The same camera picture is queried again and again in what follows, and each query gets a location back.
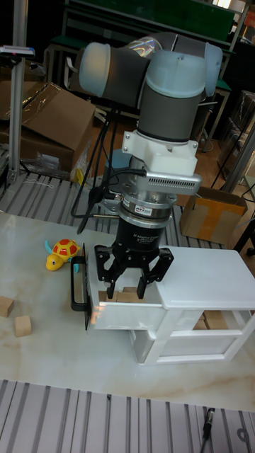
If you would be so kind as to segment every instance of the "label sticker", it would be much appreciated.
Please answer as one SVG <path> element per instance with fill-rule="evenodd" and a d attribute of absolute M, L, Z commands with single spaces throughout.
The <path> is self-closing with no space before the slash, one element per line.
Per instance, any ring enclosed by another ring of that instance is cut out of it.
<path fill-rule="evenodd" d="M 152 215 L 152 209 L 149 207 L 135 205 L 135 212 L 142 215 Z"/>
<path fill-rule="evenodd" d="M 133 234 L 133 238 L 136 240 L 136 242 L 141 243 L 141 244 L 151 244 L 155 242 L 158 238 L 158 236 L 142 236 L 141 234 Z"/>
<path fill-rule="evenodd" d="M 130 202 L 124 198 L 123 204 L 124 204 L 125 206 L 129 207 Z"/>

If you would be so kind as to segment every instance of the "floor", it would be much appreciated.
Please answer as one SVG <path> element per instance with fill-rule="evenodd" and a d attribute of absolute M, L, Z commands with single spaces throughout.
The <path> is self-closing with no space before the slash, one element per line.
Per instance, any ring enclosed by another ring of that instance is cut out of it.
<path fill-rule="evenodd" d="M 92 150 L 93 145 L 96 141 L 98 132 L 101 128 L 101 122 L 99 120 L 95 120 L 95 124 L 93 127 L 93 133 L 92 133 L 92 143 L 91 143 L 91 148 Z M 136 119 L 134 118 L 128 118 L 128 117 L 120 117 L 120 121 L 118 124 L 116 136 L 115 136 L 115 143 L 114 143 L 114 148 L 121 148 L 122 145 L 122 140 L 123 140 L 123 133 L 125 130 L 130 131 L 134 130 L 136 128 Z M 110 126 L 110 130 L 106 135 L 105 138 L 105 148 L 106 151 L 109 150 L 110 147 L 110 140 L 111 140 L 111 132 L 113 130 L 113 125 Z M 212 141 L 213 148 L 211 151 L 208 151 L 207 153 L 203 153 L 201 150 L 198 150 L 198 153 L 196 157 L 198 158 L 198 164 L 196 167 L 196 173 L 200 174 L 203 177 L 203 185 L 205 187 L 210 187 L 215 179 L 215 176 L 217 175 L 219 171 L 219 166 L 217 164 L 217 157 L 220 153 L 220 147 L 217 143 L 217 141 L 213 140 Z M 105 159 L 101 159 L 101 165 L 99 167 L 99 170 L 102 172 L 105 164 Z M 222 185 L 224 184 L 225 180 L 222 176 L 220 176 L 215 184 L 215 189 L 220 189 Z M 238 185 L 235 190 L 234 194 L 236 195 L 242 195 L 243 192 L 246 190 L 246 186 L 243 185 Z M 178 204 L 180 206 L 185 206 L 187 203 L 188 197 L 182 196 L 178 198 Z M 246 220 L 249 220 L 252 216 L 252 213 L 255 209 L 254 203 L 248 203 L 248 210 L 246 214 L 241 218 L 239 224 L 244 223 Z M 232 249 L 234 248 L 236 242 L 238 241 L 239 237 L 242 235 L 243 231 L 245 230 L 246 226 L 241 226 L 240 228 L 237 228 L 234 230 L 233 235 L 231 238 L 229 238 L 229 243 L 227 244 L 227 247 Z M 250 241 L 247 242 L 247 245 L 244 247 L 244 249 L 241 252 L 241 256 L 244 259 L 244 262 L 252 272 L 252 274 L 255 277 L 255 256 L 248 257 L 246 255 L 246 250 L 248 247 L 252 247 L 252 244 Z"/>

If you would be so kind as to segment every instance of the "metal grating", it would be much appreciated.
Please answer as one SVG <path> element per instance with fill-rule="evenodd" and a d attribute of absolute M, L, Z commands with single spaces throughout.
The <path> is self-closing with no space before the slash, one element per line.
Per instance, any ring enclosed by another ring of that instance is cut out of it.
<path fill-rule="evenodd" d="M 78 227 L 80 219 L 71 217 L 70 210 L 77 196 L 76 184 L 48 176 L 22 172 L 0 198 L 0 210 L 30 219 L 45 220 Z M 85 213 L 88 190 L 84 189 L 79 203 L 79 214 Z M 174 206 L 173 219 L 165 230 L 162 245 L 200 248 L 222 248 L 221 245 L 182 236 L 179 220 L 182 209 Z M 88 229 L 116 234 L 118 220 L 90 219 Z"/>
<path fill-rule="evenodd" d="M 207 410 L 0 381 L 0 453 L 199 453 Z M 255 452 L 254 425 L 216 409 L 205 453 Z"/>

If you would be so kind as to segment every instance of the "cardboard box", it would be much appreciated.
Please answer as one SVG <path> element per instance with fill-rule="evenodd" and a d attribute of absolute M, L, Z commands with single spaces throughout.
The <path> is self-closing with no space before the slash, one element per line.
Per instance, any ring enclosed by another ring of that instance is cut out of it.
<path fill-rule="evenodd" d="M 222 190 L 200 188 L 190 197 L 180 220 L 184 236 L 226 245 L 242 215 L 245 200 Z"/>
<path fill-rule="evenodd" d="M 0 83 L 0 143 L 9 141 L 11 82 Z M 52 156 L 70 172 L 91 138 L 94 105 L 50 84 L 25 82 L 21 158 Z"/>
<path fill-rule="evenodd" d="M 25 82 L 46 82 L 46 74 L 43 71 L 43 65 L 41 63 L 35 63 L 33 60 L 25 61 Z M 11 68 L 0 67 L 0 82 L 11 80 Z"/>

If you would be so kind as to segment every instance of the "small wooden cube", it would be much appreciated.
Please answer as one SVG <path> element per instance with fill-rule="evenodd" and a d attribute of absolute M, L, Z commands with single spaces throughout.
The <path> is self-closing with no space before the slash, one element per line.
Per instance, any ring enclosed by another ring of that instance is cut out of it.
<path fill-rule="evenodd" d="M 13 309 L 14 300 L 9 297 L 0 296 L 0 316 L 8 318 Z"/>
<path fill-rule="evenodd" d="M 204 315 L 206 319 L 223 319 L 223 315 L 220 310 L 205 310 Z"/>
<path fill-rule="evenodd" d="M 123 292 L 136 292 L 137 288 L 135 286 L 125 286 Z"/>
<path fill-rule="evenodd" d="M 131 304 L 144 304 L 146 299 L 139 299 L 136 292 L 119 292 L 117 302 L 127 302 Z"/>
<path fill-rule="evenodd" d="M 100 302 L 116 302 L 118 291 L 114 291 L 113 298 L 109 299 L 106 291 L 98 291 L 98 297 Z"/>
<path fill-rule="evenodd" d="M 29 316 L 17 316 L 15 318 L 16 337 L 25 337 L 31 334 L 31 320 Z"/>
<path fill-rule="evenodd" d="M 207 330 L 207 327 L 206 327 L 205 322 L 204 322 L 202 319 L 200 319 L 200 320 L 197 322 L 197 324 L 195 325 L 195 327 L 194 327 L 193 330 L 194 330 L 194 331 L 206 331 L 206 330 Z"/>
<path fill-rule="evenodd" d="M 227 324 L 220 310 L 205 310 L 205 323 L 211 330 L 227 330 Z"/>
<path fill-rule="evenodd" d="M 205 323 L 212 331 L 226 331 L 228 329 L 224 319 L 206 319 Z"/>

